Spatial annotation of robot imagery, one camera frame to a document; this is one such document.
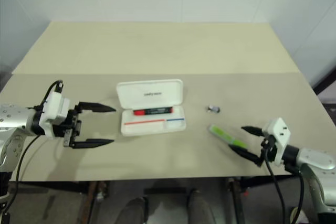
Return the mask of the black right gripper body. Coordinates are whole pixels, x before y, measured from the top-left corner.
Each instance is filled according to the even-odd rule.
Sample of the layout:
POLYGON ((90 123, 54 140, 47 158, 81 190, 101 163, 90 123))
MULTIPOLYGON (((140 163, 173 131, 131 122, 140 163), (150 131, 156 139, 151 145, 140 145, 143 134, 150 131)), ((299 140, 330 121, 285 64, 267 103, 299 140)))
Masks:
POLYGON ((278 150, 276 147, 276 138, 273 135, 268 135, 262 141, 261 146, 262 158, 264 160, 268 160, 269 162, 273 162, 275 160, 278 150))

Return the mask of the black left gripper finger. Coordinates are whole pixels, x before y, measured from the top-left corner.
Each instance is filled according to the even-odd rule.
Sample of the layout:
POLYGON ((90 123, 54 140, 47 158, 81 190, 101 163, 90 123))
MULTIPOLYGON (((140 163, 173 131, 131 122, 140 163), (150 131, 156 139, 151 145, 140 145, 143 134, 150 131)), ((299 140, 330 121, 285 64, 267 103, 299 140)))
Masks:
POLYGON ((71 143, 71 148, 73 149, 96 148, 113 142, 114 140, 109 139, 88 138, 85 141, 74 141, 73 143, 71 143))
POLYGON ((79 102, 78 107, 80 110, 89 110, 97 113, 106 113, 106 112, 115 112, 116 109, 103 105, 101 103, 92 103, 92 102, 79 102))

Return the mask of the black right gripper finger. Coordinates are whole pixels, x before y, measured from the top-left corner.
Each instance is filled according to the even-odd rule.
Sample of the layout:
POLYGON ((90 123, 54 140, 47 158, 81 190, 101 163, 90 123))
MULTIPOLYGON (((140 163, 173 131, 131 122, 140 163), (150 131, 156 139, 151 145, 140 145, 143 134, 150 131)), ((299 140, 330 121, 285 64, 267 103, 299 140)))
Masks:
POLYGON ((262 128, 254 127, 254 126, 242 126, 241 129, 248 132, 249 134, 252 134, 258 137, 264 137, 262 128))
POLYGON ((249 152, 247 149, 245 149, 243 147, 233 145, 233 144, 229 144, 229 147, 236 154, 238 154, 239 156, 253 162, 258 167, 260 167, 262 165, 263 161, 264 161, 264 159, 261 156, 257 156, 255 154, 249 152))

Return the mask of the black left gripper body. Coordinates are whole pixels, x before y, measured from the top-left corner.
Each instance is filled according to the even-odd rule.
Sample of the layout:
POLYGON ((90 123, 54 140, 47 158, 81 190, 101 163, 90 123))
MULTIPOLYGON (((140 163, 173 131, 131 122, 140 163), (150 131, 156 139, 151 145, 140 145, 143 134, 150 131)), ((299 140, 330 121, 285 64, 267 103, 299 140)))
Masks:
POLYGON ((55 137, 63 138, 64 147, 80 147, 80 142, 76 142, 76 137, 80 134, 81 120, 79 114, 82 109, 76 105, 68 111, 67 117, 59 125, 53 125, 55 137))

